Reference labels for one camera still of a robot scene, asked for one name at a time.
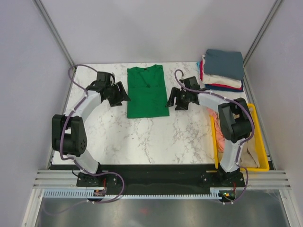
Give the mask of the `yellow plastic bin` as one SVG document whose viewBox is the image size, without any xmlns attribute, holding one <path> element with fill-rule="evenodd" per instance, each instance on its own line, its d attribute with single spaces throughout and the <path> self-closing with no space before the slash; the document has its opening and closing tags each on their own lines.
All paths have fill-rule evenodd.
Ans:
<svg viewBox="0 0 303 227">
<path fill-rule="evenodd" d="M 255 137 L 255 150 L 258 155 L 258 161 L 260 164 L 259 168 L 247 168 L 250 172 L 267 172 L 269 170 L 268 158 L 262 138 L 262 133 L 258 121 L 258 116 L 256 112 L 256 108 L 253 104 L 248 104 L 255 130 L 254 130 L 254 137 Z M 212 129 L 212 142 L 214 147 L 214 166 L 218 168 L 219 163 L 223 157 L 223 153 L 218 152 L 217 144 L 216 144 L 216 134 L 215 134 L 215 126 L 214 126 L 214 119 L 210 116 L 211 120 L 211 129 Z"/>
</svg>

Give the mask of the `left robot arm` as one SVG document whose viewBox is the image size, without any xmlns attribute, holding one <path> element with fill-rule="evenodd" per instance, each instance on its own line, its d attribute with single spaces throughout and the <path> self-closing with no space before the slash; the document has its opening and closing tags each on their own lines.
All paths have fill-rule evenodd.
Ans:
<svg viewBox="0 0 303 227">
<path fill-rule="evenodd" d="M 104 181 L 98 171 L 99 162 L 88 151 L 88 139 L 84 123 L 90 114 L 107 100 L 111 107 L 121 106 L 123 101 L 131 101 L 122 82 L 116 82 L 115 75 L 98 71 L 97 78 L 86 88 L 79 101 L 63 114 L 52 117 L 52 148 L 58 151 L 63 161 L 71 160 L 81 171 L 88 174 L 87 180 L 93 186 Z"/>
</svg>

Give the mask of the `pink t shirt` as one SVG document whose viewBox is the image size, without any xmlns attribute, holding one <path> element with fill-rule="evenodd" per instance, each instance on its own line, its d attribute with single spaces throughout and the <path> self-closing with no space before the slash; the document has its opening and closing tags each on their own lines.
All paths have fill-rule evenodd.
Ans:
<svg viewBox="0 0 303 227">
<path fill-rule="evenodd" d="M 224 138 L 224 136 L 221 132 L 219 115 L 216 111 L 214 111 L 210 108 L 208 108 L 207 110 L 209 112 L 209 115 L 211 117 L 213 117 L 213 119 L 214 119 L 216 144 L 217 144 L 218 152 L 223 153 L 224 152 L 224 147 L 225 147 L 225 138 Z"/>
</svg>

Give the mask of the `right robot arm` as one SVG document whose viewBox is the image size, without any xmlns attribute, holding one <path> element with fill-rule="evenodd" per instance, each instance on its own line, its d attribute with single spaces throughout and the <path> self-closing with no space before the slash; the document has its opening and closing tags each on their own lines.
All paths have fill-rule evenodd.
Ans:
<svg viewBox="0 0 303 227">
<path fill-rule="evenodd" d="M 176 110 L 187 110 L 190 103 L 214 110 L 219 116 L 221 133 L 225 139 L 223 157 L 217 181 L 228 186 L 234 180 L 233 172 L 240 168 L 239 158 L 246 141 L 254 134 L 254 123 L 246 100 L 242 97 L 229 99 L 206 88 L 201 88 L 196 77 L 178 81 L 181 88 L 173 87 L 166 104 Z"/>
</svg>

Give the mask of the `green t shirt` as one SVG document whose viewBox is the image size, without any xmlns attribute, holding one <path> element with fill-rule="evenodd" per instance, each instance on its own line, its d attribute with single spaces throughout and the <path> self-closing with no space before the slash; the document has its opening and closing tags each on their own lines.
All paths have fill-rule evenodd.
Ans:
<svg viewBox="0 0 303 227">
<path fill-rule="evenodd" d="M 128 119 L 169 116 L 162 65 L 128 68 L 127 86 L 131 99 L 127 104 Z"/>
</svg>

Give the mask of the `beige t shirt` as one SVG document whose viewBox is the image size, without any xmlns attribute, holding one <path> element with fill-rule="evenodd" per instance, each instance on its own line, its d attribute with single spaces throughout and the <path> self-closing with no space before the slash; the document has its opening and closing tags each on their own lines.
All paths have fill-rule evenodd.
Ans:
<svg viewBox="0 0 303 227">
<path fill-rule="evenodd" d="M 242 149 L 240 165 L 246 168 L 259 168 L 258 155 L 255 150 L 255 137 L 248 140 Z"/>
</svg>

